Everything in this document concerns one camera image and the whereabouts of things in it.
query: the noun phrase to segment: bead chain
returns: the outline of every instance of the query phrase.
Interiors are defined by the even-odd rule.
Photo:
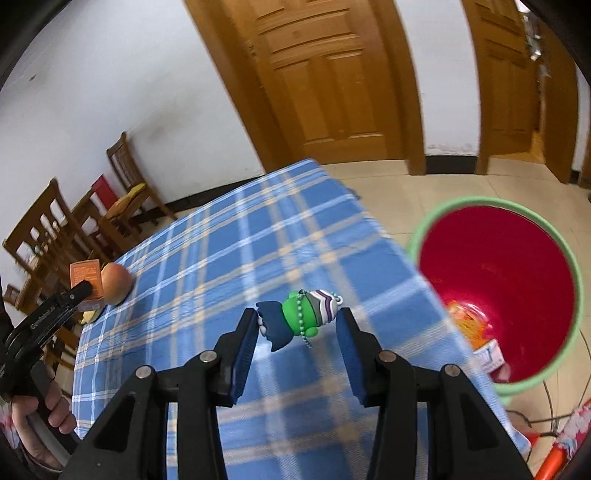
[[[304,290],[303,288],[298,292],[297,294],[297,316],[298,316],[298,320],[300,323],[300,335],[304,340],[304,343],[308,346],[308,348],[312,348],[312,344],[310,343],[310,341],[308,340],[308,337],[306,336],[306,334],[304,333],[304,314],[301,311],[301,299],[304,297],[304,295],[306,295],[308,293],[307,290]]]

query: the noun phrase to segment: small orange box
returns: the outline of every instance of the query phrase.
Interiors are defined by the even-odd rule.
[[[103,297],[103,282],[100,278],[100,262],[98,260],[85,260],[70,265],[70,285],[78,285],[82,280],[88,280],[92,284],[90,297],[78,305],[81,312],[98,310],[105,306]]]

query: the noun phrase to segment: sleeve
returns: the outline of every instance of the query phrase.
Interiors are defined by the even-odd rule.
[[[16,448],[15,453],[23,465],[25,465],[30,472],[38,478],[38,480],[57,480],[60,476],[61,470],[54,470],[37,463],[27,452],[22,443]]]

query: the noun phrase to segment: green bucket rim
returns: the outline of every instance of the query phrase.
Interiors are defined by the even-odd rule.
[[[573,277],[575,290],[573,320],[571,322],[569,333],[555,357],[550,361],[550,363],[548,363],[548,365],[546,365],[541,371],[537,372],[532,377],[514,383],[494,383],[496,392],[501,397],[512,397],[513,395],[517,395],[524,392],[525,390],[529,390],[530,388],[535,387],[546,380],[558,368],[562,360],[564,360],[566,355],[572,349],[574,340],[579,332],[580,324],[583,319],[583,277],[581,275],[579,265],[577,264],[577,261],[574,257],[573,251],[570,249],[558,230],[548,220],[533,212],[532,210],[529,210],[529,208],[519,205],[518,203],[484,196],[461,197],[449,202],[444,202],[438,205],[423,219],[417,230],[412,235],[407,247],[407,253],[417,267],[425,237],[427,236],[427,233],[435,221],[439,220],[441,217],[447,215],[450,212],[469,206],[494,206],[498,208],[504,208],[506,210],[518,213],[519,215],[536,223],[554,239],[558,247],[562,250],[562,253],[569,263],[570,271]]]

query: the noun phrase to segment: white wall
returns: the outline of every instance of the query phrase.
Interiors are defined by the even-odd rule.
[[[589,85],[578,67],[577,86],[579,87],[579,124],[577,126],[577,141],[574,145],[573,165],[571,168],[581,171],[589,133]]]
[[[480,94],[460,0],[395,0],[413,57],[427,155],[478,155]]]
[[[165,202],[263,172],[182,0],[73,0],[0,91],[0,240],[54,176],[72,206],[102,173],[120,189],[123,130]],[[0,274],[22,284],[3,249]]]

